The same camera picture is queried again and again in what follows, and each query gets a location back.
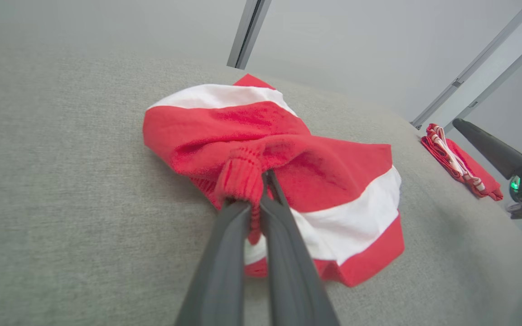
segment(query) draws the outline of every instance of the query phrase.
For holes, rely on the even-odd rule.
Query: white stripe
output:
[[[400,174],[392,167],[351,202],[309,213],[291,209],[311,257],[335,260],[341,265],[366,250],[398,217],[400,183]],[[245,241],[245,264],[266,255],[264,236],[254,246]]]
[[[475,184],[477,190],[479,190],[479,192],[484,192],[486,190],[486,188],[484,187],[484,183],[480,183],[480,184]]]
[[[439,136],[437,136],[437,138],[435,138],[435,143],[437,143],[444,150],[444,152],[446,153],[446,155],[448,157],[448,162],[450,163],[450,166],[455,171],[457,171],[458,173],[463,174],[464,171],[466,170],[464,168],[464,165],[461,164],[460,162],[458,162],[458,156],[456,156],[456,154],[454,154],[450,150],[450,148],[448,147],[446,141],[443,141]]]
[[[263,101],[271,101],[297,117],[294,110],[283,100],[283,94],[280,91],[266,87],[229,86],[213,83],[177,91],[154,103],[147,110],[157,106],[175,106],[183,109],[221,109],[223,107],[251,105]]]

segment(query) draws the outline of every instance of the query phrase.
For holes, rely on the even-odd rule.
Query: red and white striped cloth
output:
[[[313,136],[283,95],[253,76],[165,97],[147,110],[143,132],[146,146],[216,208],[228,197],[253,204],[250,276],[267,275],[259,200],[270,168],[321,278],[355,286],[404,250],[390,146]]]
[[[429,124],[426,134],[427,136],[421,139],[423,146],[454,179],[467,184],[479,197],[490,196],[496,201],[503,199],[501,184],[455,142],[447,139],[444,128],[437,124]]]

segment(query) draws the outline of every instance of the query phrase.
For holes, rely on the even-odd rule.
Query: metal frame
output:
[[[499,86],[502,85],[502,83],[507,80],[520,66],[522,65],[522,55],[515,61],[513,64],[505,70],[487,89],[485,89],[474,101],[470,103],[469,106],[465,107],[464,110],[462,110],[458,115],[455,117],[464,119],[467,115],[469,115],[476,107],[482,103],[489,95],[493,93]],[[449,132],[452,130],[452,121],[448,122],[448,124],[444,127],[444,132]]]
[[[455,78],[455,80],[446,87],[446,89],[432,103],[422,111],[412,122],[413,126],[420,129],[420,125],[425,122],[441,105],[464,83],[476,70],[485,62],[497,48],[501,45],[511,33],[522,23],[522,9],[507,24],[503,30],[487,45],[487,47]]]
[[[245,69],[271,0],[246,0],[227,66]]]

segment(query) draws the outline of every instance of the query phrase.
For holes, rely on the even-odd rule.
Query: ribbed cuff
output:
[[[205,197],[211,202],[211,204],[213,204],[213,206],[215,206],[216,209],[221,209],[223,202],[220,201],[215,194],[215,187],[217,185],[215,181],[199,179],[196,177],[192,177],[190,180],[203,194],[205,194]]]
[[[256,244],[261,237],[259,226],[259,202],[263,196],[263,179],[259,151],[240,148],[231,152],[217,180],[215,195],[222,202],[225,198],[245,200],[252,204],[251,233],[249,242]]]

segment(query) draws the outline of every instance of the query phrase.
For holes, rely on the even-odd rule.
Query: gray upholstered table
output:
[[[137,54],[0,44],[0,325],[169,325],[215,209],[143,146],[145,109],[243,71]],[[277,87],[313,134],[390,143],[406,251],[355,288],[328,283],[343,325],[497,325],[522,295],[522,237],[394,114]],[[248,280],[246,324],[267,325]]]

